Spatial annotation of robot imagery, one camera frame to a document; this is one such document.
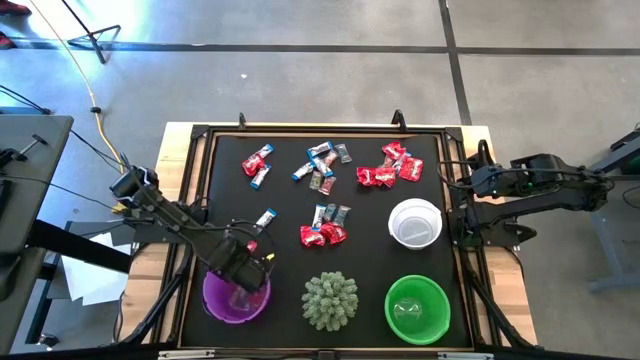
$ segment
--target white bowl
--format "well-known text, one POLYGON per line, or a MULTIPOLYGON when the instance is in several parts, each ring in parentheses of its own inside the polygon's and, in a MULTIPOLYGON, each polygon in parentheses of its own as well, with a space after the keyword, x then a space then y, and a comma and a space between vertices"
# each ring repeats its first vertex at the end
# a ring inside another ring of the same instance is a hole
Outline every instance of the white bowl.
POLYGON ((436 241, 440 231, 440 210, 427 200, 405 200, 396 205, 389 215, 389 233, 411 250, 424 249, 436 241))

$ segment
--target purple bowl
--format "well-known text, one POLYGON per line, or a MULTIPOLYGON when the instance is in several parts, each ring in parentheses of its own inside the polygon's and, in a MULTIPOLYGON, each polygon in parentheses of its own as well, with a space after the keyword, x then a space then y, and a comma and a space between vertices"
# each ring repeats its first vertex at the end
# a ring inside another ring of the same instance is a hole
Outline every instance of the purple bowl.
POLYGON ((267 279, 260 290, 252 294, 244 292, 243 299, 236 300, 246 304, 246 310, 232 305, 232 298, 236 296, 237 299, 238 294, 243 291, 238 285, 228 283, 211 272, 207 273, 202 284, 202 298, 207 310, 216 319, 227 324, 242 324, 258 316, 269 301, 271 282, 267 279))

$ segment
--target white paper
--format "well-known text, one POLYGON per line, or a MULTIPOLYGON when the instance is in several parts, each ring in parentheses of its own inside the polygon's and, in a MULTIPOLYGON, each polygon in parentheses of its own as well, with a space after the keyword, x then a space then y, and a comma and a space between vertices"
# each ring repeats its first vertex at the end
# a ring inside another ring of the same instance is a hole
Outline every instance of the white paper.
MULTIPOLYGON (((127 255, 131 253, 131 245, 113 246, 111 233, 100 234, 90 240, 127 255)), ((75 301, 83 297, 83 305, 117 300, 127 283, 127 274, 91 265, 81 260, 63 256, 62 264, 71 300, 75 301)))

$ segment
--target green spiky ball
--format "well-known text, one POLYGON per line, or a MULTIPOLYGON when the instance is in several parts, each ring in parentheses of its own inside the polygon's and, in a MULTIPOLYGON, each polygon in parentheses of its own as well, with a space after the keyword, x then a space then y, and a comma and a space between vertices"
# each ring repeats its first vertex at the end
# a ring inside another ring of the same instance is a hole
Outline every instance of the green spiky ball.
POLYGON ((323 272, 319 279, 311 278, 304 286, 307 293, 302 295, 303 316, 317 330, 337 331, 356 316, 358 287, 354 279, 345 279, 339 271, 323 272))

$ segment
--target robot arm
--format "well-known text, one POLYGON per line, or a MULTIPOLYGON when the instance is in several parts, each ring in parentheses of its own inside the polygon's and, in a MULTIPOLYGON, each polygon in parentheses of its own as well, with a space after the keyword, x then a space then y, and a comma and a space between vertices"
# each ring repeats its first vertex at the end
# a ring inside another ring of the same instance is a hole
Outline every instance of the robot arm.
POLYGON ((255 238, 255 233, 232 225, 199 224, 162 195, 154 171, 132 166, 109 189, 120 203, 128 208, 142 209, 189 243, 196 256, 219 277, 248 292, 257 291, 266 282, 270 262, 251 253, 236 238, 238 233, 255 238))

